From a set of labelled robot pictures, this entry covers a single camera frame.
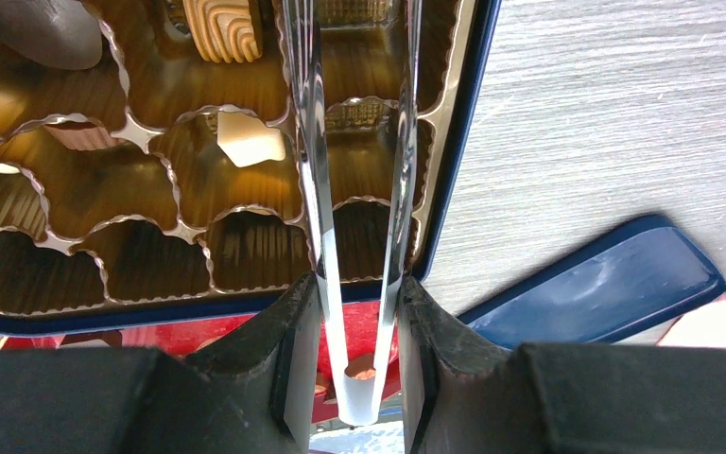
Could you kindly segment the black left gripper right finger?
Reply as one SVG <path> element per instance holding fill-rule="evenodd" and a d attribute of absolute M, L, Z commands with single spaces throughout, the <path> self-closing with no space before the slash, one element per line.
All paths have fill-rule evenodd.
<path fill-rule="evenodd" d="M 397 313 L 409 453 L 726 453 L 726 349 L 509 351 L 410 277 Z"/>

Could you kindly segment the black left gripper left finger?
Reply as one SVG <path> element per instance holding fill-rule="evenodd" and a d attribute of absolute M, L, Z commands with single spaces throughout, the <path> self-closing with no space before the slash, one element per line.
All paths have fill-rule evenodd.
<path fill-rule="evenodd" d="M 184 358 L 0 352 L 0 453 L 304 453 L 318 371 L 312 274 Z"/>

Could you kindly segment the metal tongs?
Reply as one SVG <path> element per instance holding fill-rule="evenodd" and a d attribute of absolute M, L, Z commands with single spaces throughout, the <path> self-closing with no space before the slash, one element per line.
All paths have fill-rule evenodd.
<path fill-rule="evenodd" d="M 379 418 L 389 367 L 395 311 L 405 276 L 418 168 L 417 72 L 422 2 L 407 1 L 406 63 L 398 102 L 398 140 L 393 166 L 387 246 L 371 378 L 348 375 L 348 350 L 342 308 L 336 229 L 325 129 L 318 8 L 313 1 L 285 1 L 285 44 L 296 123 L 300 183 L 306 202 L 315 274 L 324 319 L 338 417 L 350 426 Z"/>

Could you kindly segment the white square chocolate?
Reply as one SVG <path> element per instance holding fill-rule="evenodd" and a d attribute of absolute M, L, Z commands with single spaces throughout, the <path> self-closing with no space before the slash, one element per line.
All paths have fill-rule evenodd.
<path fill-rule="evenodd" d="M 216 142 L 237 167 L 254 166 L 266 161 L 279 162 L 286 157 L 282 134 L 258 118 L 244 113 L 216 114 Z"/>

